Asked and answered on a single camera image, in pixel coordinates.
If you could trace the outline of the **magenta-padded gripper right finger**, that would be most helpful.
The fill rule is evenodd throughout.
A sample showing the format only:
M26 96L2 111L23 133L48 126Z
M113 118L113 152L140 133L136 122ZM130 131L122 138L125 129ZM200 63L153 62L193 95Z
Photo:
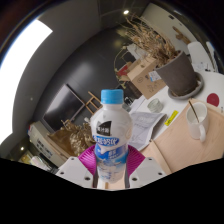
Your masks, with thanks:
M166 176L156 160L145 157L132 146L128 147L126 160L125 187L139 188Z

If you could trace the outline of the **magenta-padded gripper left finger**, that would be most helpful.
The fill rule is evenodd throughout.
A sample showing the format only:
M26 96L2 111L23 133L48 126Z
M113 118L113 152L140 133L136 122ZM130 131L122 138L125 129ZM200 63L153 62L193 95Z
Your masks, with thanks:
M93 188L96 171L94 146L91 146L78 157L70 157L59 167L56 175L81 187Z

